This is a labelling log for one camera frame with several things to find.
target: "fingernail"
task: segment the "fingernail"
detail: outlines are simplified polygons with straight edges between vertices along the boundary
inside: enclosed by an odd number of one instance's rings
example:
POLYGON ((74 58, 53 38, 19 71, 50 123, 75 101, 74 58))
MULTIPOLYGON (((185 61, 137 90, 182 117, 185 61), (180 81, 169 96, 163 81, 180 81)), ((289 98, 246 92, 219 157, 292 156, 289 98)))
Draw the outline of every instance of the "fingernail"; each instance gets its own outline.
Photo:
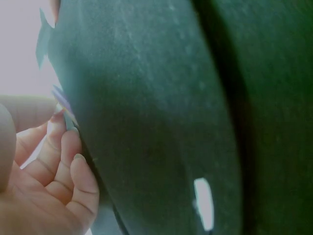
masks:
POLYGON ((79 135, 79 131, 78 131, 78 129, 76 127, 72 127, 70 130, 77 132, 77 134, 79 135))
POLYGON ((61 112, 63 112, 63 107, 58 103, 57 106, 55 107, 53 115, 55 116, 61 112))
POLYGON ((86 161, 86 158, 83 155, 79 154, 79 153, 76 154, 75 157, 74 157, 74 159, 77 159, 77 158, 81 158, 81 159, 84 159, 86 161))

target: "dark green fabric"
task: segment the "dark green fabric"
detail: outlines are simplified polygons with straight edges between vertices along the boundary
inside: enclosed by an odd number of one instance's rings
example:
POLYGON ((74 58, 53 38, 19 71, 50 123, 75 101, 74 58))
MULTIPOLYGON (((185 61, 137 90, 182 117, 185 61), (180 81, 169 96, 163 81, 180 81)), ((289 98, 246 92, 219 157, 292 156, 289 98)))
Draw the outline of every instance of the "dark green fabric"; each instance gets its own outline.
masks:
POLYGON ((48 55, 130 235, 204 234, 199 177, 215 235, 312 234, 312 5, 62 1, 48 55))
MULTIPOLYGON (((313 1, 202 2, 221 17, 245 82, 248 99, 237 92, 232 98, 251 107, 253 149, 245 148, 253 165, 243 166, 254 170, 246 185, 250 198, 244 199, 246 232, 312 234, 313 1)), ((215 33, 211 45, 223 45, 212 14, 203 20, 215 33)))
POLYGON ((130 234, 204 234, 199 177, 216 234, 239 233, 234 135, 189 1, 63 1, 48 55, 130 234))

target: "skin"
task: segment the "skin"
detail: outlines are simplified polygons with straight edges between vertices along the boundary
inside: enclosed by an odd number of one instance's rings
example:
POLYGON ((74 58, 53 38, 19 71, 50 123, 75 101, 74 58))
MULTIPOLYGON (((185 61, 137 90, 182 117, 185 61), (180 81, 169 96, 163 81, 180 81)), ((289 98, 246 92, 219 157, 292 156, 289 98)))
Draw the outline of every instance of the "skin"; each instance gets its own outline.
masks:
POLYGON ((95 177, 78 132, 66 131, 55 107, 51 99, 0 95, 0 234, 84 235, 95 220, 95 177), (37 159, 21 169, 44 136, 37 159))

